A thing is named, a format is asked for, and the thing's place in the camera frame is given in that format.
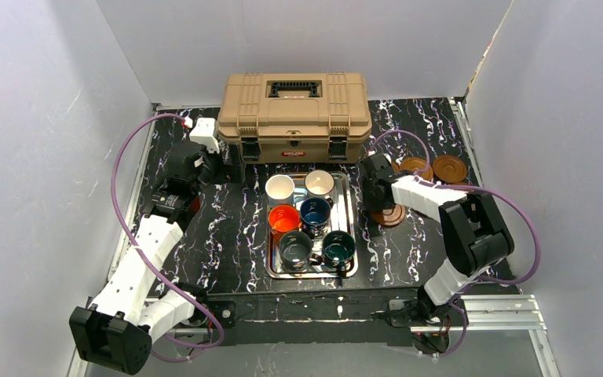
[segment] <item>red label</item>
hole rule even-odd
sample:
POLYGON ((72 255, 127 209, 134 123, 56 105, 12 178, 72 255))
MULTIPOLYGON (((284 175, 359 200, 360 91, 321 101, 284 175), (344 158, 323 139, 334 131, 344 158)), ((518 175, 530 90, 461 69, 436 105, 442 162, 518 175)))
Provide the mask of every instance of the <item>red label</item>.
POLYGON ((306 152, 281 152, 281 155, 286 157, 302 157, 306 156, 306 152))

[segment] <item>dark teal mug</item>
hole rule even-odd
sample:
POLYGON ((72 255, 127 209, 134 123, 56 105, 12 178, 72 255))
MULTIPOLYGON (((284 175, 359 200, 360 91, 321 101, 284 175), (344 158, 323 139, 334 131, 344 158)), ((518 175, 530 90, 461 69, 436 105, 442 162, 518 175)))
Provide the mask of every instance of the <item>dark teal mug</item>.
POLYGON ((329 232, 323 239, 323 262, 336 269, 345 269, 355 257, 355 239, 342 230, 329 232))

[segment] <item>mug handle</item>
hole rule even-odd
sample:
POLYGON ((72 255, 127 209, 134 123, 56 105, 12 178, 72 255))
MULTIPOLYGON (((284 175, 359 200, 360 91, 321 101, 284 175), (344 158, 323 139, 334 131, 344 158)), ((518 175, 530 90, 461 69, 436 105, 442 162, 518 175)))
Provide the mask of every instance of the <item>mug handle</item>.
POLYGON ((343 287, 343 279, 345 279, 345 266, 343 263, 336 266, 336 278, 338 280, 338 286, 343 287))
POLYGON ((309 190, 307 190, 306 188, 296 188, 293 192, 292 192, 292 196, 294 197, 292 203, 298 203, 301 202, 302 200, 304 200, 306 198, 306 196, 309 194, 309 190))
POLYGON ((311 262, 311 265, 321 265, 324 263, 323 256, 317 254, 312 254, 309 257, 309 261, 311 262))
POLYGON ((327 201, 327 203, 329 203, 329 208, 334 208, 334 200, 331 198, 331 196, 327 195, 324 197, 324 199, 327 201))

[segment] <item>mug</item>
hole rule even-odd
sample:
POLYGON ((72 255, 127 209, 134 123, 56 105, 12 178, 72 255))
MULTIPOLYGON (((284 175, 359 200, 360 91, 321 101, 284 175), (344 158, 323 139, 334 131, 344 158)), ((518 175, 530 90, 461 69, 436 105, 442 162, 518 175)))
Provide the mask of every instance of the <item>mug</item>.
POLYGON ((299 229, 299 220, 297 208, 287 204, 280 204, 272 208, 269 212, 268 221, 274 242, 278 242, 284 233, 299 229))
POLYGON ((267 180, 265 192, 271 208, 280 204, 293 206, 303 200, 307 193, 305 188, 295 188, 292 178, 282 174, 274 175, 267 180))
POLYGON ((323 240, 322 256, 325 265, 344 270, 355 256, 355 239, 342 230, 329 232, 323 240))
POLYGON ((309 196, 323 199, 334 196, 334 177, 324 170, 314 170, 306 174, 304 186, 309 191, 309 196))
POLYGON ((303 232, 285 233, 279 243, 281 262, 288 269, 304 269, 311 262, 312 246, 313 242, 303 232))
POLYGON ((304 200, 299 209, 301 230, 311 238, 321 236, 331 217, 331 205, 322 198, 304 200))

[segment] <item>metal tray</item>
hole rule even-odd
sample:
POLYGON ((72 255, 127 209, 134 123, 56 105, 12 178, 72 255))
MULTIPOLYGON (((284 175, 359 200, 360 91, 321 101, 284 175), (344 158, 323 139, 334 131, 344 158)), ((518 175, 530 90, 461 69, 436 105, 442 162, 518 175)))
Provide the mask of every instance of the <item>metal tray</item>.
MULTIPOLYGON (((285 175, 292 178, 296 187, 304 187, 304 179, 307 173, 287 173, 285 175)), ((355 236, 355 227, 353 224, 353 214, 355 213, 353 196, 350 193, 350 180, 347 175, 341 172, 330 172, 331 176, 334 177, 334 206, 331 208, 331 220, 329 229, 327 232, 333 230, 342 230, 350 233, 353 237, 355 236)), ((296 203, 295 206, 299 210, 302 206, 302 202, 296 203)), ((333 278, 338 277, 336 270, 325 266, 325 265, 309 265, 302 270, 291 270, 286 268, 280 261, 280 255, 278 245, 274 245, 272 242, 272 233, 269 228, 269 222, 267 222, 267 263, 266 269, 274 279, 320 279, 320 278, 333 278)), ((322 247, 322 239, 313 241, 313 253, 320 255, 322 247)), ((357 260, 357 253, 355 253, 354 259, 349 263, 348 268, 345 270, 343 277, 351 277, 357 272, 359 262, 357 260)))

